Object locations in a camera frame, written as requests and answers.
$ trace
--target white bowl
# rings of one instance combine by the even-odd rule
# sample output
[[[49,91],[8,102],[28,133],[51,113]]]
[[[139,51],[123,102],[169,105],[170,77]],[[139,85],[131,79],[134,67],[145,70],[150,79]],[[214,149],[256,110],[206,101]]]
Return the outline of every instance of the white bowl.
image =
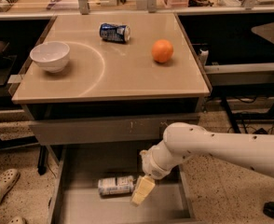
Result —
[[[31,50],[30,57],[42,69],[60,72],[70,60],[70,47],[61,41],[45,42]]]

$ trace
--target speckled floor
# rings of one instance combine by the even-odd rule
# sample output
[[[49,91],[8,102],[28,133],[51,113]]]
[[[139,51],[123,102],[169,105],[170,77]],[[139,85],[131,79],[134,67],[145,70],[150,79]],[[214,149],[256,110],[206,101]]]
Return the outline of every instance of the speckled floor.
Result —
[[[2,139],[31,134],[27,125],[22,112],[0,113]],[[207,105],[207,112],[200,113],[199,125],[213,132],[232,133],[226,112],[218,104]],[[251,131],[257,127],[248,124]],[[0,224],[7,224],[17,215],[25,217],[28,224],[47,223],[58,167],[49,156],[47,172],[39,175],[38,156],[38,145],[0,151],[0,174],[8,168],[21,172],[19,181],[0,205]],[[262,213],[264,203],[274,202],[273,178],[210,156],[195,156],[184,164],[184,169],[198,220],[212,224],[274,223]]]

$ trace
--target open drawer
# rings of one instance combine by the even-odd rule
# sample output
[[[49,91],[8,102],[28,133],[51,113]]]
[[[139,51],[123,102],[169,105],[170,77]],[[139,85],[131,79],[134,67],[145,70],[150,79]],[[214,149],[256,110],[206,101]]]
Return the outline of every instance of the open drawer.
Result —
[[[157,181],[138,207],[130,204],[130,194],[100,196],[101,178],[144,175],[139,152],[152,145],[139,141],[65,146],[48,224],[202,223],[192,218],[180,168]]]

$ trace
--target sandal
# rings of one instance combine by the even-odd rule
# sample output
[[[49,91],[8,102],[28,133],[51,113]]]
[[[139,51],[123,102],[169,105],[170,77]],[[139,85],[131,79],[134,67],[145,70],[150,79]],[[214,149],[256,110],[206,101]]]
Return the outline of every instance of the sandal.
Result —
[[[20,173],[17,169],[8,169],[0,174],[0,202],[4,196],[13,188]]]
[[[7,224],[26,224],[26,220],[22,217],[14,217]]]

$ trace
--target soda can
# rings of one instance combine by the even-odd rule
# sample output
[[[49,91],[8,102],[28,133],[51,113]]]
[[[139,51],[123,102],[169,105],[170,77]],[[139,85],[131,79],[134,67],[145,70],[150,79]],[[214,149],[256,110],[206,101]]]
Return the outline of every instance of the soda can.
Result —
[[[208,60],[208,56],[209,56],[209,50],[207,47],[202,47],[199,50],[199,60],[200,63],[204,66]]]
[[[101,196],[131,193],[134,191],[133,176],[108,177],[98,181]]]
[[[128,25],[103,23],[100,26],[100,37],[106,41],[125,43],[130,40],[130,27]]]

